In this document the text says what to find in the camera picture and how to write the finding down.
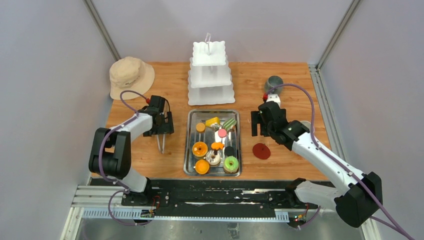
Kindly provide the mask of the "yellow cake slice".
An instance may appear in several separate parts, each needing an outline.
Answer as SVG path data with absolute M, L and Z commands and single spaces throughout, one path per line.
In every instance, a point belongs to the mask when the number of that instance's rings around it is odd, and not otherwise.
M 204 124 L 205 124 L 206 127 L 213 128 L 213 127 L 219 126 L 220 122 L 221 121 L 218 117 L 212 117 L 212 118 L 206 120 Z

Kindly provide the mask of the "green striped cake slice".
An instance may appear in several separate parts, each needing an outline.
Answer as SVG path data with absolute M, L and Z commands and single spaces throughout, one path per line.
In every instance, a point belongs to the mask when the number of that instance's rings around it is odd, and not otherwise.
M 237 120 L 235 118 L 229 118 L 222 124 L 222 128 L 228 132 L 236 125 L 237 125 Z

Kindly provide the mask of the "orange glazed donut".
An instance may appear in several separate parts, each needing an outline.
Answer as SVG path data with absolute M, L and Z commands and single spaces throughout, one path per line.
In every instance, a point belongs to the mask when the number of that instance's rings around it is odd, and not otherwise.
M 192 146 L 192 154 L 196 158 L 203 158 L 209 151 L 208 145 L 203 141 L 195 142 Z

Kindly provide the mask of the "metal tongs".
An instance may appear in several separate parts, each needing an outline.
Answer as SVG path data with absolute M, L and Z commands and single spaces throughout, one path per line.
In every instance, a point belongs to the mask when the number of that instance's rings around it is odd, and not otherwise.
M 156 118 L 156 140 L 158 145 L 158 150 L 161 154 L 165 153 L 165 141 L 166 141 L 166 132 L 163 125 L 166 123 L 166 114 L 160 113 Z

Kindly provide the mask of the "tan round biscuit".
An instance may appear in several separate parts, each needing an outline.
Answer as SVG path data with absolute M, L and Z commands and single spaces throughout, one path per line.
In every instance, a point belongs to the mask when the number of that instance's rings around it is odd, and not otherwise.
M 196 124 L 195 129 L 198 133 L 204 133 L 206 130 L 206 125 L 203 122 L 199 122 Z

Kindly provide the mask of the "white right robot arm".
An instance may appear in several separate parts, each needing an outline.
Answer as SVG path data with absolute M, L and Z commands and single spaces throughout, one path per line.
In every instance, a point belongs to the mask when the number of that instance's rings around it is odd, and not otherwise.
M 332 183 L 324 186 L 297 178 L 286 187 L 286 203 L 294 209 L 311 203 L 335 211 L 349 226 L 358 228 L 383 203 L 382 179 L 349 165 L 312 135 L 312 128 L 288 121 L 286 109 L 269 101 L 251 111 L 251 135 L 271 137 L 277 144 L 309 161 Z

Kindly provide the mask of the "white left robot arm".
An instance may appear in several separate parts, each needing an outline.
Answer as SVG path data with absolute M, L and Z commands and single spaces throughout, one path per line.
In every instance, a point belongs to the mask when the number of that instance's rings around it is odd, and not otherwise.
M 174 133 L 169 101 L 153 95 L 147 105 L 132 117 L 112 128 L 98 128 L 94 133 L 88 169 L 105 181 L 118 184 L 134 194 L 140 206 L 153 201 L 151 180 L 132 167 L 132 142 L 138 137 L 155 136 L 160 153 L 165 151 L 166 135 Z

